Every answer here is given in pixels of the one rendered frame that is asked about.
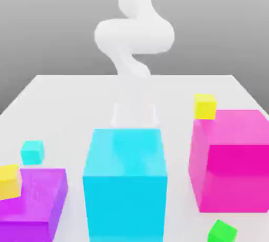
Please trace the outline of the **small yellow cube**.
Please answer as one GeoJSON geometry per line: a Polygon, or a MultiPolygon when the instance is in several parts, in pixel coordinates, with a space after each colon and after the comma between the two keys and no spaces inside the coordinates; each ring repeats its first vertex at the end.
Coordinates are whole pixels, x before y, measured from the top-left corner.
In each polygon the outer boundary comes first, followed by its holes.
{"type": "Polygon", "coordinates": [[[213,94],[194,95],[194,118],[214,120],[216,116],[216,99],[213,94]]]}

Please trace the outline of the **small cyan cube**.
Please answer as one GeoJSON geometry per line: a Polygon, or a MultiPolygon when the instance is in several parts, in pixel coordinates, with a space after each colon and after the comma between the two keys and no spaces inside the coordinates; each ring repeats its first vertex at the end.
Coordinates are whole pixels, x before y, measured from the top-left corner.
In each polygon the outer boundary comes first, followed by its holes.
{"type": "Polygon", "coordinates": [[[20,150],[24,165],[40,165],[45,156],[44,144],[42,140],[27,140],[20,150]]]}

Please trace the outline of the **small orange-yellow cube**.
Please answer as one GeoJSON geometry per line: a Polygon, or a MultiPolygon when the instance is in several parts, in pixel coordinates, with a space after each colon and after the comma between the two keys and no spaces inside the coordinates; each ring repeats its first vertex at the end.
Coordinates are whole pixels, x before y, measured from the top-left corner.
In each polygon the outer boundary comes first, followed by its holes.
{"type": "Polygon", "coordinates": [[[22,176],[17,164],[0,166],[0,200],[21,196],[22,176]]]}

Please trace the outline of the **small green cube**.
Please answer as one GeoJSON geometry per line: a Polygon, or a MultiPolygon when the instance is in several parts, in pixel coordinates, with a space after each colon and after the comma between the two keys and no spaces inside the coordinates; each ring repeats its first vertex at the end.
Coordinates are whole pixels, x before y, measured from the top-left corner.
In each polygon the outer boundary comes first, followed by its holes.
{"type": "Polygon", "coordinates": [[[235,242],[237,229],[217,220],[208,234],[208,242],[235,242]]]}

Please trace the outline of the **large cyan box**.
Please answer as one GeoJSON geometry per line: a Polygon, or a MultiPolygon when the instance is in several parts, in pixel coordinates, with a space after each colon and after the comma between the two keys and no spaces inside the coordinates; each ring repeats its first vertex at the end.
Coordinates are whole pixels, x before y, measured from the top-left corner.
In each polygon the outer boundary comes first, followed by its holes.
{"type": "Polygon", "coordinates": [[[159,129],[95,129],[82,181],[94,242],[162,241],[168,173],[159,129]]]}

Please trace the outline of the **large pink box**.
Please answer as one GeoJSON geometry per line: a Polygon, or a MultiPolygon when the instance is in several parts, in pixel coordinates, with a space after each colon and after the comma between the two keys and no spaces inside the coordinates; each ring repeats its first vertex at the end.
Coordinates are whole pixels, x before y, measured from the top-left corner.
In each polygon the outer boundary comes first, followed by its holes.
{"type": "Polygon", "coordinates": [[[253,109],[195,119],[189,175],[201,213],[267,212],[269,120],[253,109]]]}

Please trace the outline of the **large purple box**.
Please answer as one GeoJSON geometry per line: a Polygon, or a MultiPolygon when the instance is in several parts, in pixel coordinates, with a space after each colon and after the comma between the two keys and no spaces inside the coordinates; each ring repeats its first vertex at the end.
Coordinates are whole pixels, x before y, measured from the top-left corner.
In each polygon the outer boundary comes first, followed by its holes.
{"type": "Polygon", "coordinates": [[[21,196],[0,201],[0,242],[53,242],[68,192],[66,170],[20,171],[21,196]]]}

